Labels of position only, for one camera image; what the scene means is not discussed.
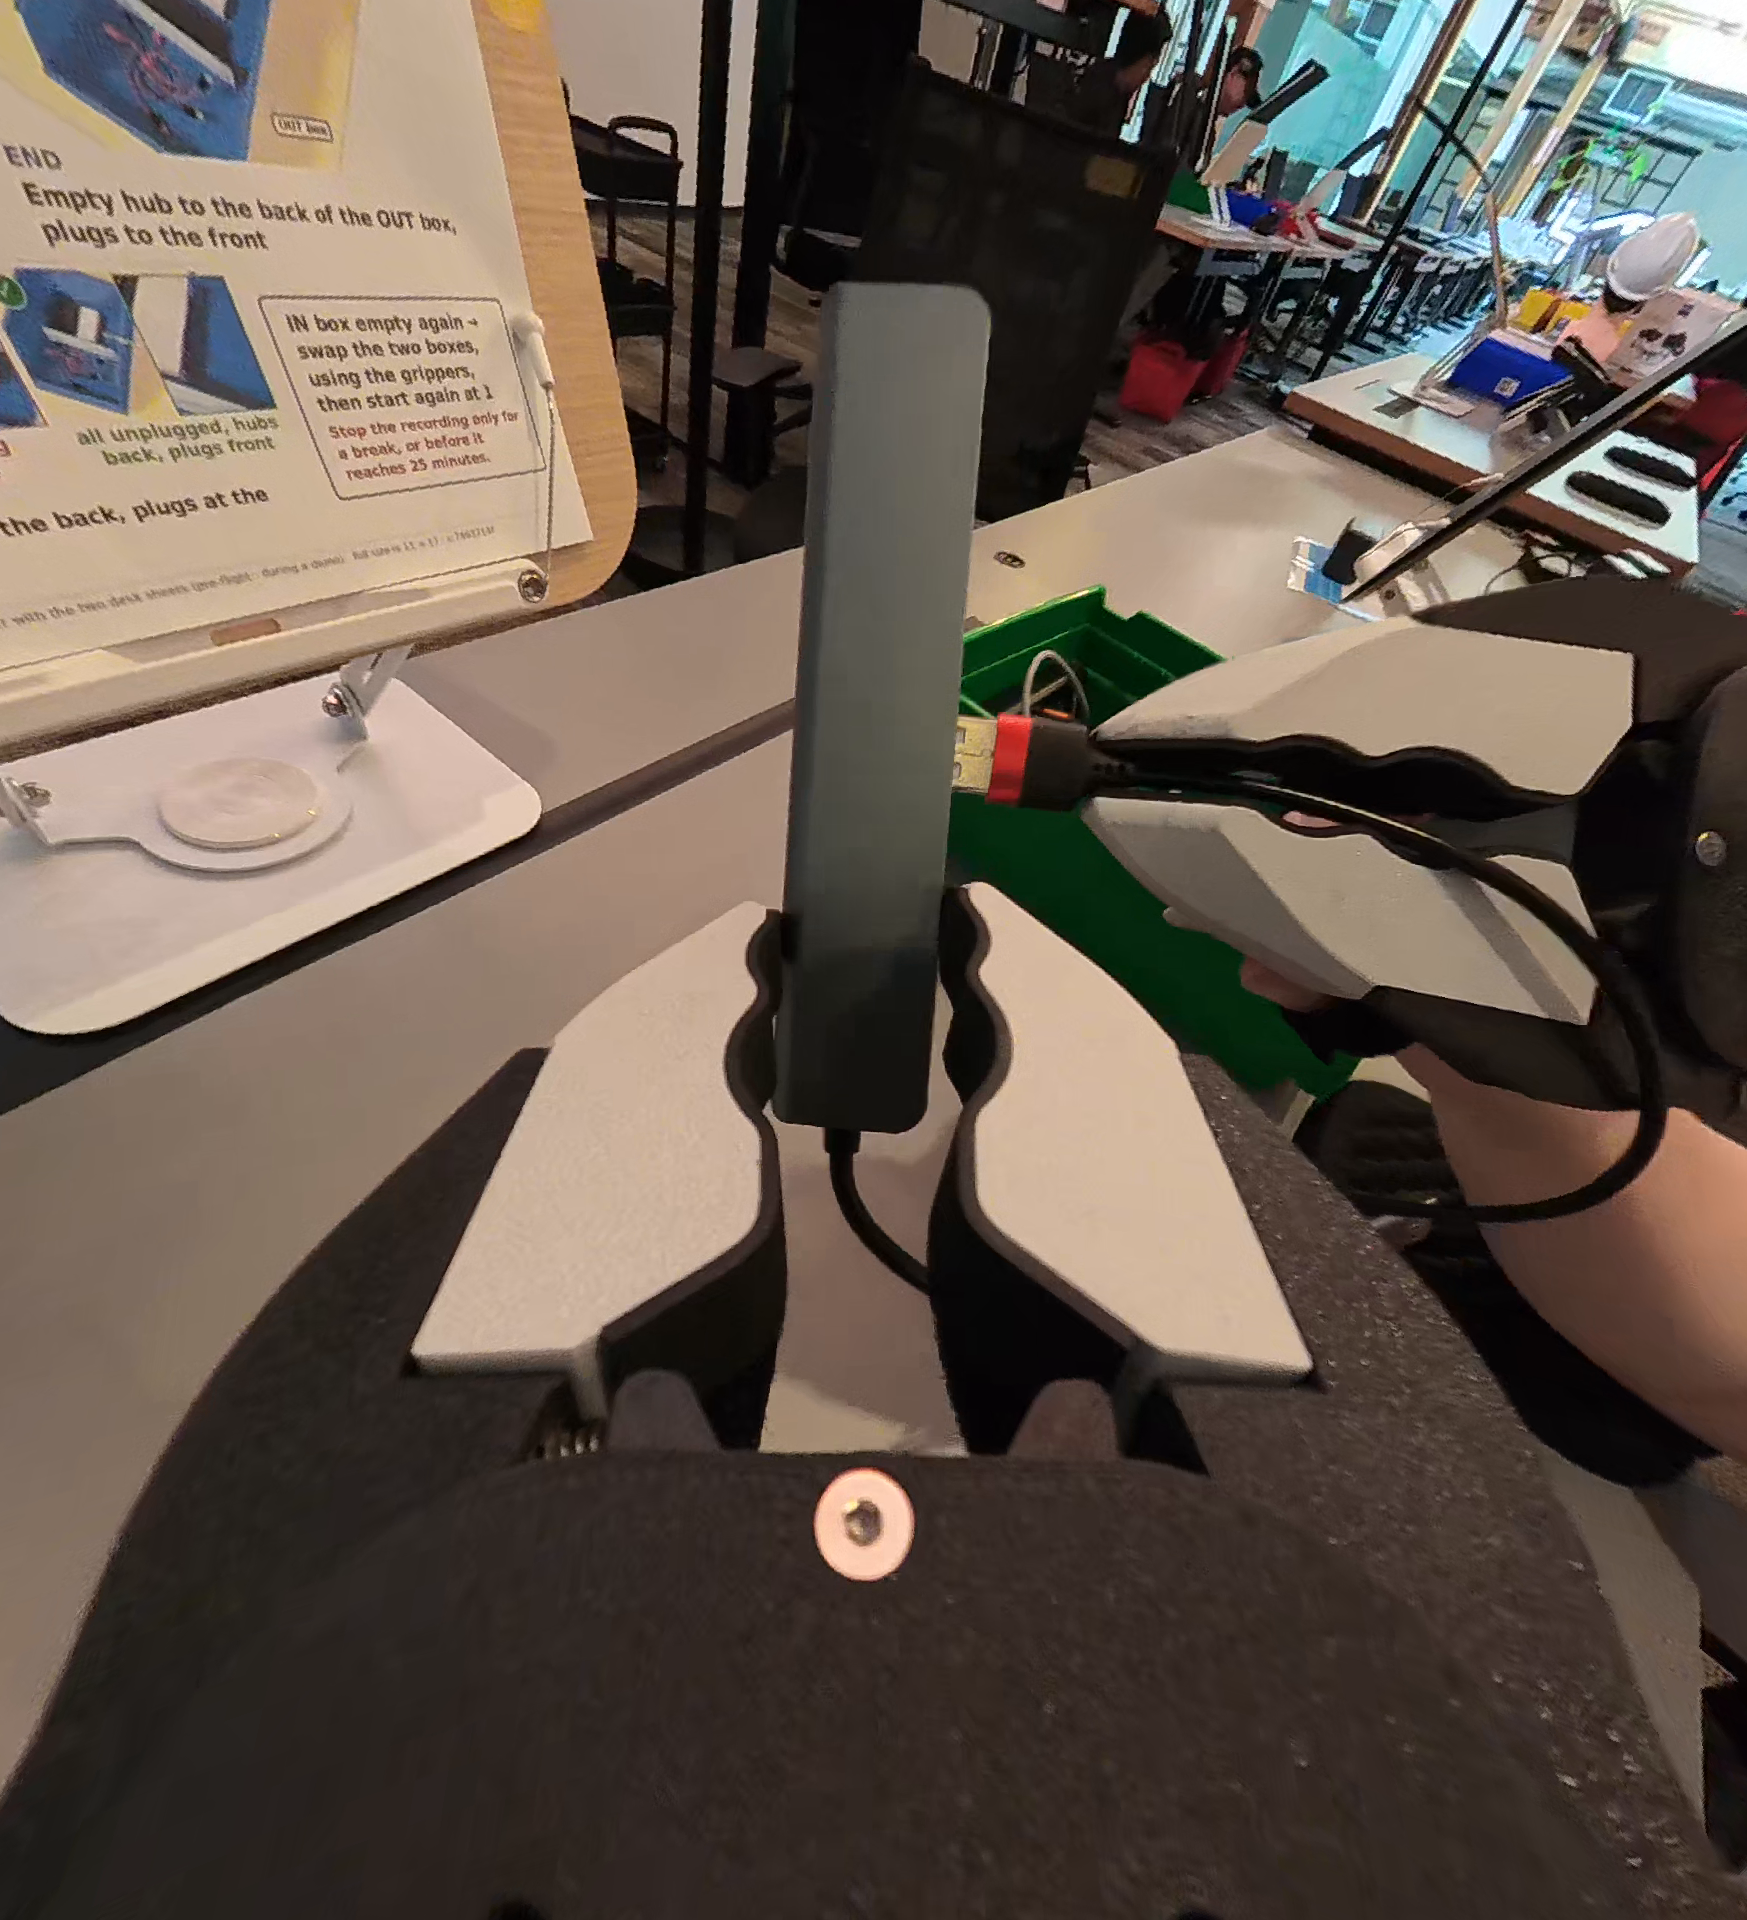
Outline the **red bin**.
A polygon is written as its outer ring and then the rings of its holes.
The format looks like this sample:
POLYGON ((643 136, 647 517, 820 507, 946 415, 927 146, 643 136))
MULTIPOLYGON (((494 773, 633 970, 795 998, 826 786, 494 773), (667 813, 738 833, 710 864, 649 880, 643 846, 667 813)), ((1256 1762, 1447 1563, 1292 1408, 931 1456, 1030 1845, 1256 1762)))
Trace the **red bin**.
POLYGON ((1143 333, 1127 358, 1118 406, 1125 415, 1173 424, 1206 376, 1209 354, 1178 336, 1143 333))

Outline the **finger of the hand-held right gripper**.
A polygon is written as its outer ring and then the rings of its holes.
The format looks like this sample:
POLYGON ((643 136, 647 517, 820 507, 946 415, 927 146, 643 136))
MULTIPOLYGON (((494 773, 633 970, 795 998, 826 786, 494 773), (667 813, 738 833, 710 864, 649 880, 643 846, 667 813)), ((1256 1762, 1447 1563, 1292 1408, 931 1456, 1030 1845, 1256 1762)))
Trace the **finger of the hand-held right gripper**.
POLYGON ((1095 798, 1085 825, 1177 926, 1317 995, 1398 988, 1588 1022, 1597 977, 1522 904, 1364 833, 1207 802, 1095 798))
POLYGON ((1637 724, 1628 653, 1394 619, 1209 663, 1112 716, 1095 746, 1149 773, 1508 818, 1576 801, 1637 724))

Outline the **person's right hand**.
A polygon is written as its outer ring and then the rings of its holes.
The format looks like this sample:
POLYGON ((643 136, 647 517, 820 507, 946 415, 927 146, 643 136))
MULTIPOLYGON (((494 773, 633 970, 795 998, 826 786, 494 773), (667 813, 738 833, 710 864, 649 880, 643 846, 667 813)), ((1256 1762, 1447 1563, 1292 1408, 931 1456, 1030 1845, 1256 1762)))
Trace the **person's right hand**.
POLYGON ((1283 1005, 1313 1037, 1359 1040, 1367 1048, 1390 1043, 1433 1104, 1472 1217, 1484 1226, 1539 1224, 1617 1199, 1651 1170, 1674 1123, 1651 1003, 1615 951, 1595 938, 1585 945, 1598 980, 1592 1025, 1486 1019, 1481 1007, 1456 1005, 1457 1028, 1436 1046, 1367 1000, 1310 995, 1256 962, 1244 962, 1242 983, 1283 1005), (1595 1091, 1619 1103, 1588 1108, 1539 1099, 1506 1086, 1499 1072, 1454 1058, 1464 1043, 1483 1046, 1493 1035, 1512 1040, 1512 1066, 1578 1067, 1595 1091))

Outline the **green plastic bin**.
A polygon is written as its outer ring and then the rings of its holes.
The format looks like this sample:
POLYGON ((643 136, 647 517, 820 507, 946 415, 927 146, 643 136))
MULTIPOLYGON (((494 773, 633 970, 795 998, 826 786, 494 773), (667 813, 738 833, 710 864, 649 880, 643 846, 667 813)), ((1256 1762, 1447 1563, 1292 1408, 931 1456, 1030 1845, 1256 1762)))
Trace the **green plastic bin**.
MULTIPOLYGON (((1106 587, 1088 587, 969 632, 959 714, 1016 711, 1032 692, 1039 714, 1103 721, 1213 661, 1190 634, 1112 610, 1106 587)), ((1244 1090, 1328 1099, 1355 1075, 1349 1054, 1321 1058, 1275 1005, 1244 991, 1232 948, 1170 925, 1079 816, 957 796, 950 870, 993 885, 1085 951, 1181 1050, 1218 1060, 1244 1090)))

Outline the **white metal board stand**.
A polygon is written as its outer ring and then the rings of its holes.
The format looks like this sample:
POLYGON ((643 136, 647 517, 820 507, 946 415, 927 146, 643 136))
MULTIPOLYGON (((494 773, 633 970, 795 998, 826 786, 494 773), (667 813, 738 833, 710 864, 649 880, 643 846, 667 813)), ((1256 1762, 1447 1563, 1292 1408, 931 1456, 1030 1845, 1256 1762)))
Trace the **white metal board stand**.
POLYGON ((411 646, 0 669, 0 1019, 118 1028, 523 840, 537 788, 407 685, 411 646))

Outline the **blue box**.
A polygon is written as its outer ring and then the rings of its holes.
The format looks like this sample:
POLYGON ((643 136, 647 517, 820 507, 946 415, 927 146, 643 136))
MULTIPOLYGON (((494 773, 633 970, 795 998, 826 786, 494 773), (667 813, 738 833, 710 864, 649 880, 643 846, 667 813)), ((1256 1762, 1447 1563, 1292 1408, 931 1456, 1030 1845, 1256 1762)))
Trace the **blue box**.
POLYGON ((1519 328, 1490 328, 1471 338, 1444 376, 1472 400, 1516 409, 1570 381, 1552 343, 1519 328))

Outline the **person's right forearm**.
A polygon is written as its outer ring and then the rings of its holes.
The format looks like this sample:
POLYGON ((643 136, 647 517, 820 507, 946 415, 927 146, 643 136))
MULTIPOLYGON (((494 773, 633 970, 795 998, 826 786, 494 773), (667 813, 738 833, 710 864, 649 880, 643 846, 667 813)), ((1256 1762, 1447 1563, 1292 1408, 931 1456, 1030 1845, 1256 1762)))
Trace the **person's right forearm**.
POLYGON ((1653 1165, 1619 1195, 1484 1235, 1556 1331, 1747 1465, 1746 1145, 1674 1111, 1653 1165))

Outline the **white hard hat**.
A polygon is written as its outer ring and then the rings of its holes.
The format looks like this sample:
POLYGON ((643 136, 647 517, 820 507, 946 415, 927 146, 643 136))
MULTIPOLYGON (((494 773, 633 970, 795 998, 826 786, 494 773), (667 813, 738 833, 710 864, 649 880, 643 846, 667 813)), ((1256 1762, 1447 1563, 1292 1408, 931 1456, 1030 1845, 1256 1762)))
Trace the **white hard hat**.
POLYGON ((1677 288, 1701 252, 1698 218, 1679 210, 1631 231, 1608 256, 1603 298, 1615 310, 1631 310, 1677 288))

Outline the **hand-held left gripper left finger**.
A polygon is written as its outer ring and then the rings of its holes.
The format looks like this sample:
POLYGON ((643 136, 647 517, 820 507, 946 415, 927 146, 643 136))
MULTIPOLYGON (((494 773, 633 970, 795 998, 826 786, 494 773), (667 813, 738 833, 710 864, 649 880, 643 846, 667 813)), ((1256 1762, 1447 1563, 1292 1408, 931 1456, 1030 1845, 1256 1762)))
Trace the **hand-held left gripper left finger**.
POLYGON ((555 1035, 413 1340, 422 1374, 726 1380, 774 1346, 773 932, 744 900, 555 1035))

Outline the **black usb cable red-ringed plug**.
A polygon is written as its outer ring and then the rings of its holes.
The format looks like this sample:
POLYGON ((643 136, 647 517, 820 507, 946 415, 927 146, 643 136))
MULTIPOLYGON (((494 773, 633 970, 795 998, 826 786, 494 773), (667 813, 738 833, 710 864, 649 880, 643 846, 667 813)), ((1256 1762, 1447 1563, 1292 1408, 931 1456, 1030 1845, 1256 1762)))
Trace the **black usb cable red-ringed plug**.
POLYGON ((1102 798, 1130 798, 1151 806, 1218 802, 1225 808, 1251 808, 1297 837, 1305 833, 1306 818, 1317 818, 1374 841, 1418 870, 1457 874, 1499 896, 1570 951, 1597 984, 1598 1005, 1611 1010, 1630 1050, 1637 1125, 1625 1149, 1592 1181, 1566 1194, 1496 1205, 1405 1197, 1390 1211, 1390 1221, 1412 1221, 1421 1229, 1564 1221, 1617 1199, 1653 1168, 1670 1129, 1672 1103, 1651 995, 1624 949, 1613 948, 1598 929, 1582 925, 1566 904, 1537 880, 1516 874, 1490 852, 1450 840, 1426 822, 1411 822, 1252 772, 1147 772, 1133 759, 1099 750, 1082 724, 1050 716, 961 716, 952 783, 959 793, 1030 810, 1080 810, 1102 798))

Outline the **grey usb hub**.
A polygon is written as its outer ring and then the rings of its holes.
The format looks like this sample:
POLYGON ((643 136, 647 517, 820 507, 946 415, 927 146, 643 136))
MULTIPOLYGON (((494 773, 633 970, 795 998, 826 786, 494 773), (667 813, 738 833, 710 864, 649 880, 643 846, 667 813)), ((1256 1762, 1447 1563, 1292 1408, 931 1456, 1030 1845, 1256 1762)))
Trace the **grey usb hub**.
POLYGON ((839 286, 803 507, 773 1106, 822 1133, 845 1222, 918 1291, 857 1157, 929 1099, 988 340, 964 286, 839 286))

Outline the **black utility cart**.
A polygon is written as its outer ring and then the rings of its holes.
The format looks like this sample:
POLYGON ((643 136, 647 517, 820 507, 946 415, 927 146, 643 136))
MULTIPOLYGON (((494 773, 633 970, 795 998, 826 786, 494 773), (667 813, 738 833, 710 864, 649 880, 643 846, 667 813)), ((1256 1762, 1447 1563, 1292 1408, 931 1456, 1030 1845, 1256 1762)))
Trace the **black utility cart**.
POLYGON ((672 354, 683 144, 649 115, 573 118, 583 192, 599 214, 596 268, 615 343, 656 340, 672 354))

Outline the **instruction sheet board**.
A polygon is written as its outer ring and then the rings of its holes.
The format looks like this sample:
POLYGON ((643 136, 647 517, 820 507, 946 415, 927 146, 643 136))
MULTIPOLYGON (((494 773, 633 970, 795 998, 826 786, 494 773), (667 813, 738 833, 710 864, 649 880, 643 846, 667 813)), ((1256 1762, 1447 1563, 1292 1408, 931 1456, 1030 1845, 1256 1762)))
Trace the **instruction sheet board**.
POLYGON ((0 4, 0 685, 633 511, 551 4, 0 4))

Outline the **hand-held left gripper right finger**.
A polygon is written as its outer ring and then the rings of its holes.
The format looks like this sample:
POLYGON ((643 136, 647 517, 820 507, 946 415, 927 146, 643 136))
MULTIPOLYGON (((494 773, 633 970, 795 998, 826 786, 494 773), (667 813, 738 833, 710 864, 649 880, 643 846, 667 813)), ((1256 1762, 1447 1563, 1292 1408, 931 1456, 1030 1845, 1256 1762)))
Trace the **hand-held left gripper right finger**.
POLYGON ((1004 1277, 993 1369, 1112 1390, 1297 1385, 1313 1354, 1167 1029, 989 882, 944 901, 954 1235, 934 1275, 1004 1277))

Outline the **black tilted board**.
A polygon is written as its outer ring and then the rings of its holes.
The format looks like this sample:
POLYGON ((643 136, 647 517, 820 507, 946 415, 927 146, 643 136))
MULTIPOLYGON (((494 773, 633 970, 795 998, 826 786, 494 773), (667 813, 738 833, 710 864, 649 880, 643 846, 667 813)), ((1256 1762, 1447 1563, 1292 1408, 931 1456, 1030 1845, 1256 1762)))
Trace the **black tilted board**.
POLYGON ((1439 600, 1444 587, 1435 575, 1435 553, 1447 542, 1496 515, 1522 495, 1534 492, 1552 473, 1582 465, 1603 444, 1641 419, 1681 381, 1715 371, 1720 359, 1738 354, 1746 336, 1747 306, 1740 306, 1712 334, 1694 338, 1686 355, 1665 362, 1630 387, 1613 388, 1597 409, 1542 442, 1523 463, 1477 484, 1433 515, 1404 521, 1388 537, 1372 542, 1357 561, 1343 562, 1339 571, 1328 564, 1326 576, 1339 581, 1343 602, 1391 596, 1414 608, 1439 600))

